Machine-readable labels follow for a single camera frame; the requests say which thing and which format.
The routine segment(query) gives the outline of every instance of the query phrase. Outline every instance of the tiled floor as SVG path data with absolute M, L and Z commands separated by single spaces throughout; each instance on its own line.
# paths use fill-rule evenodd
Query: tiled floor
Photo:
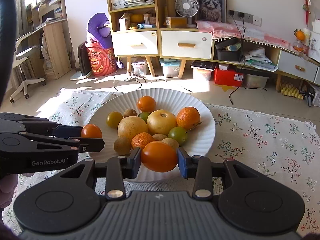
M 91 76 L 81 81 L 70 81 L 70 76 L 74 74 L 71 71 L 58 80 L 47 81 L 45 86 L 36 84 L 28 91 L 30 98 L 25 99 L 23 93 L 20 93 L 11 104 L 7 98 L 0 112 L 13 112 L 28 115 L 37 115 L 40 107 L 50 98 L 56 97 L 62 88 L 65 89 L 86 89 L 100 91 L 116 91 L 113 83 L 119 92 L 130 92 L 138 89 L 140 84 L 136 81 L 125 82 L 127 77 L 125 70 L 119 70 L 117 75 L 111 74 L 104 77 Z M 302 101 L 293 97 L 286 97 L 281 93 L 276 93 L 274 86 L 267 87 L 267 91 L 263 89 L 246 90 L 239 88 L 232 95 L 234 105 L 229 100 L 232 89 L 224 91 L 222 87 L 214 85 L 213 82 L 197 81 L 192 79 L 192 70 L 187 69 L 182 80 L 177 78 L 161 80 L 162 76 L 147 76 L 145 84 L 144 80 L 139 78 L 142 83 L 141 89 L 145 88 L 169 88 L 189 93 L 205 103 L 216 105 L 231 106 L 236 108 L 248 109 L 266 114 L 274 114 L 282 117 L 296 119 L 299 121 L 311 121 L 320 127 L 320 108 L 313 106 L 308 107 L 306 101 Z

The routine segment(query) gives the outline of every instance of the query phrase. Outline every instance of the white office chair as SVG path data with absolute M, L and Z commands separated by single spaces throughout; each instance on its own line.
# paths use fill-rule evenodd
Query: white office chair
M 10 102 L 13 104 L 14 103 L 14 100 L 13 98 L 22 90 L 23 88 L 23 95 L 26 99 L 29 98 L 29 94 L 28 94 L 28 85 L 30 84 L 35 84 L 35 83 L 39 83 L 41 82 L 42 85 L 45 85 L 45 80 L 44 78 L 37 78 L 37 79 L 26 79 L 23 71 L 21 70 L 21 67 L 20 67 L 20 64 L 22 62 L 24 62 L 25 60 L 28 59 L 28 57 L 35 53 L 36 51 L 39 50 L 39 46 L 35 45 L 35 46 L 32 46 L 26 50 L 24 50 L 23 52 L 20 52 L 19 54 L 16 54 L 17 52 L 17 47 L 20 45 L 20 43 L 28 38 L 30 35 L 32 35 L 33 32 L 29 32 L 23 36 L 21 36 L 20 38 L 17 39 L 17 42 L 16 42 L 16 46 L 15 46 L 15 52 L 14 52 L 14 56 L 13 56 L 13 63 L 12 63 L 12 68 L 15 68 L 15 67 L 19 67 L 20 69 L 20 72 L 21 72 L 21 77 L 22 77 L 22 83 L 20 84 L 20 86 L 17 88 L 17 90 L 11 95 L 10 97 Z

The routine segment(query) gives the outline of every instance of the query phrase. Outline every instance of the curtain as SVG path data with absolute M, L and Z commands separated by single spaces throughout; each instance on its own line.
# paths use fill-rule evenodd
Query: curtain
M 28 23 L 27 23 L 27 11 L 26 11 L 25 0 L 15 0 L 15 2 L 16 2 L 16 11 L 17 11 L 17 25 L 18 25 L 16 38 L 19 38 L 29 31 Z M 17 53 L 23 51 L 27 47 L 28 47 L 28 40 L 26 39 L 21 43 L 19 48 L 17 48 Z M 22 71 L 25 74 L 25 77 L 31 78 L 31 75 L 28 70 L 28 66 L 24 63 L 22 63 L 20 66 Z M 12 69 L 10 81 L 14 89 L 17 89 L 18 86 L 21 84 L 22 78 L 21 78 L 20 70 L 18 67 Z

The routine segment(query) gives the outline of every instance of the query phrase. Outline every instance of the plate of fruit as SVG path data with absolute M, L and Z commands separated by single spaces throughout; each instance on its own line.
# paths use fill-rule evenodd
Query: plate of fruit
M 141 166 L 134 182 L 152 182 L 180 175 L 176 149 L 205 156 L 212 147 L 215 122 L 210 110 L 186 93 L 152 88 L 132 91 L 105 103 L 89 124 L 101 130 L 105 146 L 89 153 L 96 163 L 129 155 L 141 147 Z

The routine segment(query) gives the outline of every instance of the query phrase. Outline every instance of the wooden drawer handle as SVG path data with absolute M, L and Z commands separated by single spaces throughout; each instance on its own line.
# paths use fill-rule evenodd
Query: wooden drawer handle
M 130 47 L 137 47 L 137 46 L 141 46 L 142 45 L 142 42 L 140 43 L 135 43 L 135 44 L 130 44 L 129 46 Z
M 306 71 L 305 68 L 300 67 L 300 66 L 298 66 L 298 65 L 296 65 L 295 67 L 296 67 L 296 69 L 298 69 L 298 70 L 300 70 L 300 71 L 302 71 L 302 72 L 305 72 L 305 71 Z
M 196 45 L 192 43 L 178 43 L 178 46 L 184 48 L 194 48 Z

